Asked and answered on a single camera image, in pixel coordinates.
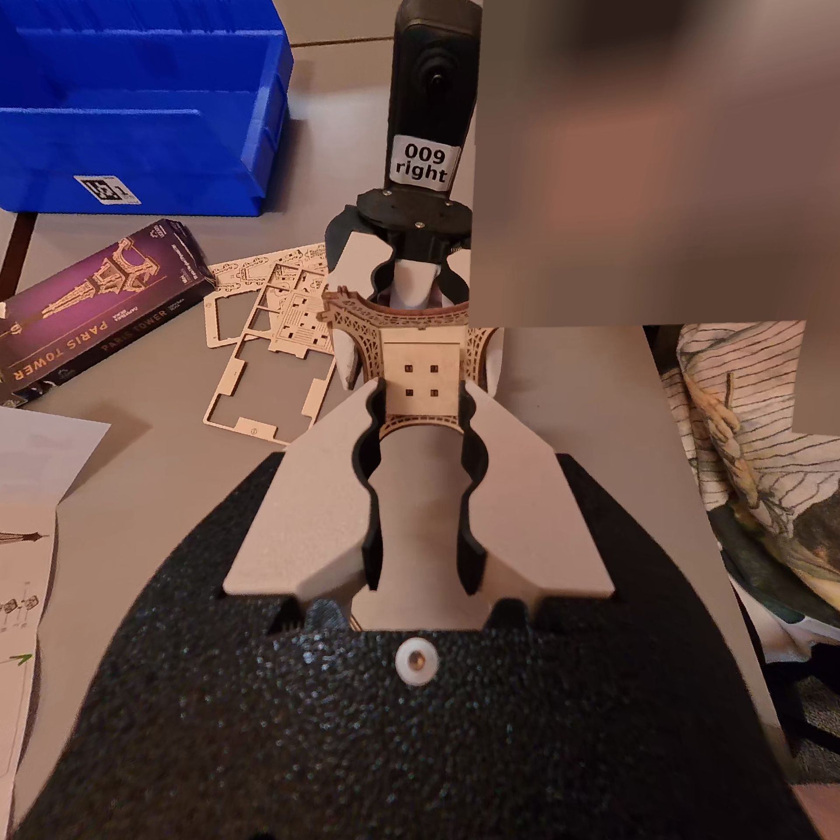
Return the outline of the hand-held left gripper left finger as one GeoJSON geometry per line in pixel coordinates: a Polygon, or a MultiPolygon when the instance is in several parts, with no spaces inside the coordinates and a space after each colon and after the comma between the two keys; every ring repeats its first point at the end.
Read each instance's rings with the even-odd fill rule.
{"type": "Polygon", "coordinates": [[[289,444],[224,579],[228,595],[346,602],[383,563],[370,477],[382,460],[385,381],[374,378],[289,444]]]}

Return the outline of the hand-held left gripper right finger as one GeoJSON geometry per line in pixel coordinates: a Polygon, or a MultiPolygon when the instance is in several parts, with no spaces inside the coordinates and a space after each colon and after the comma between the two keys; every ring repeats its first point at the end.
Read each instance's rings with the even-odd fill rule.
{"type": "Polygon", "coordinates": [[[461,465],[457,572],[488,603],[550,597],[606,599],[614,583],[557,455],[473,382],[459,387],[461,465]]]}

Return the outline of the wooden tower base model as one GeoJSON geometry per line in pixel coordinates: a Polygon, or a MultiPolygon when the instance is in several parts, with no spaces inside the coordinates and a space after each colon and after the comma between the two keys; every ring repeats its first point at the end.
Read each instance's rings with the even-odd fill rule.
{"type": "Polygon", "coordinates": [[[469,326],[467,302],[425,310],[396,310],[368,301],[347,287],[324,291],[318,315],[336,343],[337,331],[353,342],[364,381],[385,384],[380,439],[412,426],[459,431],[459,385],[486,391],[487,353],[503,329],[469,326]]]}

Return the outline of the grey desk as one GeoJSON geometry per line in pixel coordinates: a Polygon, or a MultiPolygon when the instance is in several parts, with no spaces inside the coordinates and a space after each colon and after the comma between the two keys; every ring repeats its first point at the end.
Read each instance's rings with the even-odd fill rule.
{"type": "MultiPolygon", "coordinates": [[[[276,2],[295,66],[291,119],[261,217],[185,217],[209,261],[322,239],[328,221],[382,180],[398,2],[276,2]]],[[[16,778],[20,820],[74,728],[101,657],[130,606],[198,522],[275,449],[203,424],[229,357],[204,340],[199,307],[141,338],[29,410],[110,424],[58,507],[54,581],[39,627],[40,685],[16,778]]],[[[507,331],[498,398],[568,453],[681,569],[720,627],[784,769],[793,771],[717,542],[641,327],[507,331]]],[[[476,627],[459,592],[455,534],[467,476],[459,436],[413,427],[386,439],[379,591],[363,627],[476,627]]]]}

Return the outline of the wooden sheet with ornate cutouts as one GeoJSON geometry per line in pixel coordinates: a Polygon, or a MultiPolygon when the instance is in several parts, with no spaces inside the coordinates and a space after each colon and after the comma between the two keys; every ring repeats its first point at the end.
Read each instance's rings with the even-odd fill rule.
{"type": "Polygon", "coordinates": [[[210,266],[219,291],[252,291],[270,282],[292,290],[300,278],[325,277],[328,262],[323,242],[273,251],[210,266]]]}

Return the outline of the person's white printed t-shirt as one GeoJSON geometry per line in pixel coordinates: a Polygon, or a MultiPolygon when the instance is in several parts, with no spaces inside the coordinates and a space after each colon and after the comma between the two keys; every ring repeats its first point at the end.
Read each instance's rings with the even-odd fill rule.
{"type": "Polygon", "coordinates": [[[838,653],[839,442],[796,433],[804,321],[687,324],[661,376],[767,663],[838,653]]]}

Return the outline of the folded instruction booklet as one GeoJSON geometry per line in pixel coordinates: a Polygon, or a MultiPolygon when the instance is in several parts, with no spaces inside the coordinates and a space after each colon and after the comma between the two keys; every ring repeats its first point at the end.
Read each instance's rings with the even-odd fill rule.
{"type": "Polygon", "coordinates": [[[57,507],[109,425],[1,410],[1,829],[10,826],[53,568],[57,507]]]}

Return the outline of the purple puzzle box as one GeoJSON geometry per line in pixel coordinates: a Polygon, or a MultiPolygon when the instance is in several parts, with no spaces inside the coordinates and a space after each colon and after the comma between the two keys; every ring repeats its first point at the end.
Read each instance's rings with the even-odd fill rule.
{"type": "Polygon", "coordinates": [[[20,291],[2,303],[2,405],[39,398],[215,288],[192,233],[163,218],[20,291]]]}

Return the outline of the blue plastic bin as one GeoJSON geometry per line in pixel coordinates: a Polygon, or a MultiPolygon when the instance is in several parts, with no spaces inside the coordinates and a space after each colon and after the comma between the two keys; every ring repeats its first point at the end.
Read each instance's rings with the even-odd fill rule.
{"type": "Polygon", "coordinates": [[[2,1],[1,205],[257,217],[293,67],[271,1],[2,1]]]}

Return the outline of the empty wooden frame sheet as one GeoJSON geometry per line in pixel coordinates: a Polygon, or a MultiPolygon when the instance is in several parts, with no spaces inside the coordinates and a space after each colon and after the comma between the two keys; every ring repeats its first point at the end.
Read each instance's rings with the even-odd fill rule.
{"type": "Polygon", "coordinates": [[[203,422],[286,447],[319,418],[336,365],[334,355],[325,353],[309,351],[299,359],[270,351],[265,291],[234,342],[203,422]]]}

